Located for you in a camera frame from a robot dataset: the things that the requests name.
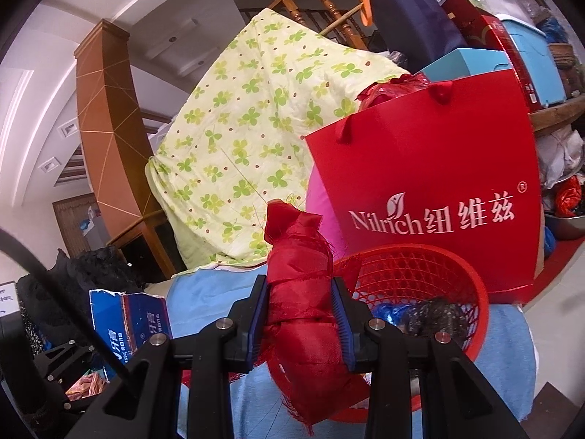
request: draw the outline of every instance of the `metal screw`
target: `metal screw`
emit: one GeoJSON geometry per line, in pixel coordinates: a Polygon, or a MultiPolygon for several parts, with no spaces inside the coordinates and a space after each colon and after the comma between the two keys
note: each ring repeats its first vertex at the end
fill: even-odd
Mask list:
{"type": "Polygon", "coordinates": [[[367,324],[372,330],[382,330],[386,326],[381,318],[372,318],[367,324]]]}
{"type": "Polygon", "coordinates": [[[165,334],[154,334],[148,341],[151,345],[160,346],[167,341],[167,336],[165,334]]]}
{"type": "Polygon", "coordinates": [[[439,343],[447,344],[451,341],[451,335],[449,335],[447,332],[437,332],[435,334],[435,340],[437,340],[439,343]]]}
{"type": "Polygon", "coordinates": [[[215,322],[215,326],[220,330],[227,330],[228,328],[231,328],[232,325],[233,320],[231,318],[227,318],[226,316],[215,322]]]}

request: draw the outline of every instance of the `blue box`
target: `blue box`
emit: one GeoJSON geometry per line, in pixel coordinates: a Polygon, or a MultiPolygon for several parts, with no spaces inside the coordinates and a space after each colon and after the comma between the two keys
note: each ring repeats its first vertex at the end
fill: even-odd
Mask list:
{"type": "Polygon", "coordinates": [[[545,34],[534,26],[505,14],[497,14],[520,52],[543,107],[567,100],[561,76],[546,42],[545,34]]]}
{"type": "MultiPolygon", "coordinates": [[[[95,331],[122,363],[152,335],[172,337],[164,297],[96,289],[90,290],[90,306],[95,331]]],[[[116,376],[108,365],[105,372],[109,381],[116,376]]]]}
{"type": "Polygon", "coordinates": [[[512,69],[512,63],[504,51],[461,48],[445,54],[421,72],[431,82],[440,82],[504,69],[512,69]]]}

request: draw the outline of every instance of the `light blue storage box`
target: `light blue storage box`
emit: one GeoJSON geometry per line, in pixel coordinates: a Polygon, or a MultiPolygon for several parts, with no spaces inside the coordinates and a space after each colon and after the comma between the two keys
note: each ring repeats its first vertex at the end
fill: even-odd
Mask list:
{"type": "Polygon", "coordinates": [[[545,34],[538,28],[507,14],[498,18],[514,41],[543,107],[567,100],[561,76],[555,65],[545,34]]]}
{"type": "Polygon", "coordinates": [[[445,54],[421,72],[431,82],[440,82],[511,68],[512,64],[504,51],[461,48],[445,54]]]}

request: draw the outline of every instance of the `clover print fabric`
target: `clover print fabric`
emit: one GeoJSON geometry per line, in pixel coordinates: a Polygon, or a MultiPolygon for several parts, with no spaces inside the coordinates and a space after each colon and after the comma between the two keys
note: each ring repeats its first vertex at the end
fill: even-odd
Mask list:
{"type": "Polygon", "coordinates": [[[303,137],[355,112],[372,82],[404,73],[272,10],[253,18],[146,167],[187,267],[264,260],[266,203],[304,207],[313,161],[303,137]]]}

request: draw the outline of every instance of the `toothpaste box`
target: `toothpaste box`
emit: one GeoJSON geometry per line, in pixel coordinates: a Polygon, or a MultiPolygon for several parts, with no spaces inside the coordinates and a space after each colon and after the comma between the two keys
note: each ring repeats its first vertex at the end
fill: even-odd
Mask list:
{"type": "MultiPolygon", "coordinates": [[[[172,337],[164,297],[96,289],[90,290],[90,306],[94,329],[122,363],[152,335],[172,337]]],[[[115,376],[108,365],[105,372],[109,381],[115,376]]]]}

